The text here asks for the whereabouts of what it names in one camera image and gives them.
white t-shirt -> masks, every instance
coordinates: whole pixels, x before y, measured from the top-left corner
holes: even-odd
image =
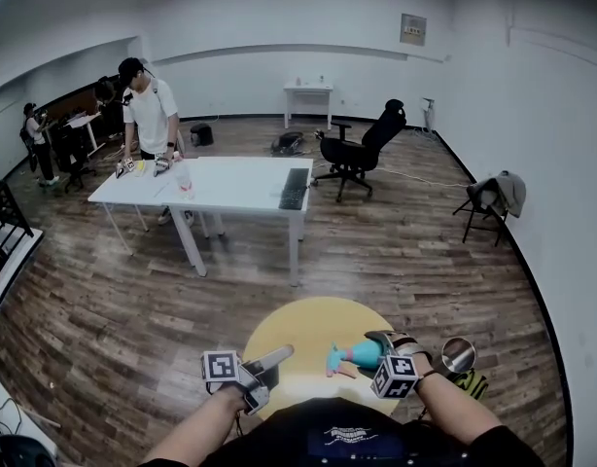
[[[38,129],[39,123],[37,123],[34,118],[28,118],[26,120],[26,132],[33,137],[35,145],[45,144],[46,139],[44,138],[44,134],[41,131],[38,131]]]
[[[123,107],[123,122],[137,123],[141,149],[150,154],[164,153],[169,141],[169,117],[178,112],[169,85],[152,79],[143,93],[125,89],[123,98],[132,94],[129,105]]]

shirt logo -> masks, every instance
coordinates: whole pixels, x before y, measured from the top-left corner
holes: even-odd
[[[328,443],[325,443],[325,446],[330,446],[333,443],[337,443],[341,441],[348,445],[353,445],[355,443],[361,443],[363,441],[369,441],[373,438],[378,437],[378,434],[369,434],[370,429],[364,429],[362,427],[350,427],[350,428],[343,428],[343,427],[333,427],[329,429],[325,435],[331,434],[332,440]]]

metal cylinder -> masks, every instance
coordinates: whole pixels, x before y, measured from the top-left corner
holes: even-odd
[[[441,355],[433,368],[442,376],[453,380],[471,370],[475,363],[474,345],[463,338],[454,338],[443,345]]]

gray jacket draped on chair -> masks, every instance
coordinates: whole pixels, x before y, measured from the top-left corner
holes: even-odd
[[[502,171],[499,175],[474,183],[468,188],[474,205],[491,206],[496,213],[506,211],[518,218],[525,203],[525,183],[520,176]]]

black cap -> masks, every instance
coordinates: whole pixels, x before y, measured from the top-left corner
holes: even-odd
[[[136,57],[129,57],[124,62],[120,64],[120,84],[122,87],[129,87],[130,83],[139,71],[144,71],[145,67],[143,66],[143,62],[141,62]]]

